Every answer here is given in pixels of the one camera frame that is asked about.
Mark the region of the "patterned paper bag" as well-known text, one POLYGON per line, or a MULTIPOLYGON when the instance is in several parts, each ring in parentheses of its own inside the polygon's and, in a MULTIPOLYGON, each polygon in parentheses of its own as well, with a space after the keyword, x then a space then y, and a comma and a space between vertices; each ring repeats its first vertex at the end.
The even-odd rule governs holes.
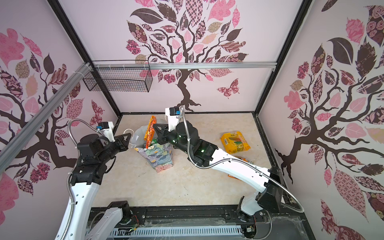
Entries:
MULTIPOLYGON (((147 127, 148 124, 147 126, 140 127, 136 131, 126 129, 123 133, 133 134, 130 139, 129 146, 133 148, 141 157, 146 159, 146 161, 157 173, 160 173, 171 168, 174 165, 172 146, 169 143, 165 145, 156 144, 146 149, 144 138, 147 127)), ((156 132, 154 134, 153 139, 157 139, 156 132)))

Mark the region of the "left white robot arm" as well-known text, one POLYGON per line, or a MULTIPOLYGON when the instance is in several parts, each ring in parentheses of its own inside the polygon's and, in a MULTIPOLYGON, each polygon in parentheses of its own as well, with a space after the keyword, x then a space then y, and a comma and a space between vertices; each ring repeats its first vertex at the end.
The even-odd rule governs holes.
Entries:
POLYGON ((69 174, 67 190, 70 198, 57 240, 105 240, 122 220, 130 220, 132 211, 127 201, 111 202, 94 227, 88 226, 91 209, 108 161, 129 148, 131 134, 107 137, 91 134, 81 138, 77 145, 80 152, 76 166, 69 174))

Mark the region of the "light green snack bag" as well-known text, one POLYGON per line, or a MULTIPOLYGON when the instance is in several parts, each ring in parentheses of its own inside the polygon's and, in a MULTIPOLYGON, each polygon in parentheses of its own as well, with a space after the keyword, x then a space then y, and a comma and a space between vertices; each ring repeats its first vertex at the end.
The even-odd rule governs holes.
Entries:
POLYGON ((158 139, 153 139, 150 143, 150 147, 158 144, 158 139))

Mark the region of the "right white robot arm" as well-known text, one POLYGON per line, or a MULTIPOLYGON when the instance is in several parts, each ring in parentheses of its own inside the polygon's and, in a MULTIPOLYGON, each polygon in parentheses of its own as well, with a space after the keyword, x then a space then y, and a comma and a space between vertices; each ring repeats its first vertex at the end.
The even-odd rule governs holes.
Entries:
POLYGON ((242 197, 238 214, 241 218, 252 216, 265 210, 277 214, 282 210, 283 189, 279 186, 282 175, 276 167, 258 167, 250 162, 236 158, 217 145, 207 142, 199 137, 198 130, 187 123, 187 134, 184 123, 177 124, 172 131, 166 124, 154 124, 158 135, 158 143, 171 144, 187 154, 188 160, 199 169, 212 169, 221 171, 248 184, 255 193, 242 197))

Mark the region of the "orange chip snack bag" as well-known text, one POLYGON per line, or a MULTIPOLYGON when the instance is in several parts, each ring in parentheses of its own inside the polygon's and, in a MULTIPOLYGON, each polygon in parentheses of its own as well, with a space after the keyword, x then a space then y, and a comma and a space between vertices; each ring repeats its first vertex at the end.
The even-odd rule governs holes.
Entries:
POLYGON ((154 138, 154 134, 155 134, 154 124, 156 124, 156 123, 157 123, 157 118, 155 116, 151 116, 151 119, 149 121, 147 130, 145 133, 145 138, 144 138, 146 149, 151 145, 152 140, 154 138))

